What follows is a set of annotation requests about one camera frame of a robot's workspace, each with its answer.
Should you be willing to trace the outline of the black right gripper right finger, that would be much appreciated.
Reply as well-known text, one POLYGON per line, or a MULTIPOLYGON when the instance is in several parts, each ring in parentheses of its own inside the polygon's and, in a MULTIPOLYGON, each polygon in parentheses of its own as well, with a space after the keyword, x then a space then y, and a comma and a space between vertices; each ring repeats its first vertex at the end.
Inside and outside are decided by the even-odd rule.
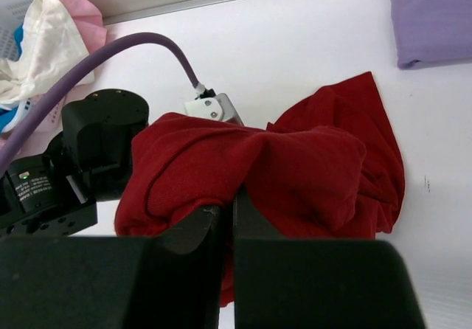
POLYGON ((288 238, 241 189, 233 206, 237 328, 424 328, 409 273, 381 240, 288 238))

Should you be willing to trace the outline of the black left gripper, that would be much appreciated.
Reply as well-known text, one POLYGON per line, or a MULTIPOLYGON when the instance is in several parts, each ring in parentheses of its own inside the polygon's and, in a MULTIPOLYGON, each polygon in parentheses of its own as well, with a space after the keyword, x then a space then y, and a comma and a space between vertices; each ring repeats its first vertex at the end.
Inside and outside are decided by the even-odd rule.
POLYGON ((70 236, 97 223, 97 202, 121 198, 132 139, 148 126, 146 100, 103 89, 66 104, 63 130, 1 177, 1 236, 70 236))

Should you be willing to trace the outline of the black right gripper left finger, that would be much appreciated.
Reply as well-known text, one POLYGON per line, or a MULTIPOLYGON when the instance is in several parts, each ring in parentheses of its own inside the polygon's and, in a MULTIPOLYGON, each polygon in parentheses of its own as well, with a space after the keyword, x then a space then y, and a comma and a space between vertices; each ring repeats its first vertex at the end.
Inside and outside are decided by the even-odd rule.
POLYGON ((223 211, 151 237, 1 241, 3 328, 216 328, 223 211))

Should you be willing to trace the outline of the red t shirt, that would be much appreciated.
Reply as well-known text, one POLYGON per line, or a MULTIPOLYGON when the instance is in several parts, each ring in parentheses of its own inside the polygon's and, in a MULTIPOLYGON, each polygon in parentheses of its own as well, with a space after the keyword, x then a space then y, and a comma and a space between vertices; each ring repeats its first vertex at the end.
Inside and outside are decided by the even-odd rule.
POLYGON ((132 141, 133 172, 114 228, 156 236, 245 187, 283 235, 389 233, 405 171, 371 72, 324 86, 264 129, 168 113, 132 141))

